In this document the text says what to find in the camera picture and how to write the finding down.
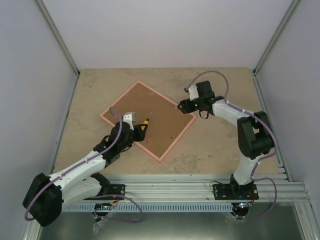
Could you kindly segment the yellow handled screwdriver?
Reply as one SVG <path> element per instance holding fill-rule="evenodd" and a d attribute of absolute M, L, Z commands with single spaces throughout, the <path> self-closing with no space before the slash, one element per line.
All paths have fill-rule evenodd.
<path fill-rule="evenodd" d="M 144 130 L 148 127 L 151 114 L 152 114 L 152 112 L 151 112 L 151 113 L 149 114 L 149 116 L 144 120 L 144 122 L 143 122 L 143 124 L 142 124 L 142 126 L 141 126 L 141 130 L 142 130 L 142 131 L 144 131 Z"/>

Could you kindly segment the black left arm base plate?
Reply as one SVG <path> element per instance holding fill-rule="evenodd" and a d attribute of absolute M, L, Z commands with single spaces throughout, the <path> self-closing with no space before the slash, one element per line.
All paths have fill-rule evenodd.
<path fill-rule="evenodd" d="M 125 184 L 111 184 L 109 186 L 109 190 L 108 190 L 107 193 L 101 192 L 101 193 L 98 194 L 98 196 L 104 196 L 104 195 L 109 195 L 109 196 L 98 197 L 98 198 L 89 197 L 89 198 L 86 198 L 85 200 L 121 201 L 124 198 L 123 197 L 119 197 L 117 195 L 124 196 L 125 193 L 126 193 L 126 185 Z"/>

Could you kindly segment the pink wooden photo frame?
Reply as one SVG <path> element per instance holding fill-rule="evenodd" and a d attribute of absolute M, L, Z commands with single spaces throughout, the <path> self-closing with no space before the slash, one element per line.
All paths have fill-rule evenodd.
<path fill-rule="evenodd" d="M 135 145 L 157 162 L 162 162 L 196 120 L 193 113 L 183 114 L 178 103 L 138 80 L 112 104 L 124 115 L 135 113 L 134 124 L 148 121 L 145 140 Z"/>

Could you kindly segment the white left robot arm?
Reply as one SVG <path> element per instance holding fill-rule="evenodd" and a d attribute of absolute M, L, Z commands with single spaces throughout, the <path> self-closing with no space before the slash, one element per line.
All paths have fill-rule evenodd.
<path fill-rule="evenodd" d="M 147 120 L 133 126 L 121 120 L 81 160 L 59 172 L 35 176 L 22 202 L 25 220 L 37 221 L 46 227 L 63 209 L 79 201 L 125 200 L 123 193 L 113 190 L 100 171 L 118 160 L 133 143 L 144 141 L 147 129 Z"/>

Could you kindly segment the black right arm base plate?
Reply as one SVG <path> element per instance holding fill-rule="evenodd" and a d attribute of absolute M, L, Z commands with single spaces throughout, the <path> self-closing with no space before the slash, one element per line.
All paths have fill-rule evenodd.
<path fill-rule="evenodd" d="M 231 185 L 231 184 L 212 184 L 211 190 L 215 200 L 239 200 L 255 201 L 259 194 L 255 184 Z"/>

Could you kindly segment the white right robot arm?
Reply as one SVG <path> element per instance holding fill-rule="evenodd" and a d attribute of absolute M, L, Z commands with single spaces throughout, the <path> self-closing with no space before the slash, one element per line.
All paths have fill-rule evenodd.
<path fill-rule="evenodd" d="M 253 181 L 253 175 L 261 159 L 275 147 L 268 115 L 264 111 L 248 111 L 230 103 L 223 96 L 216 96 L 209 81 L 202 81 L 186 87 L 187 99 L 181 100 L 177 108 L 183 114 L 206 112 L 220 117 L 237 128 L 237 142 L 241 159 L 233 173 L 235 184 L 229 187 L 229 193 L 236 200 L 248 193 L 247 184 Z"/>

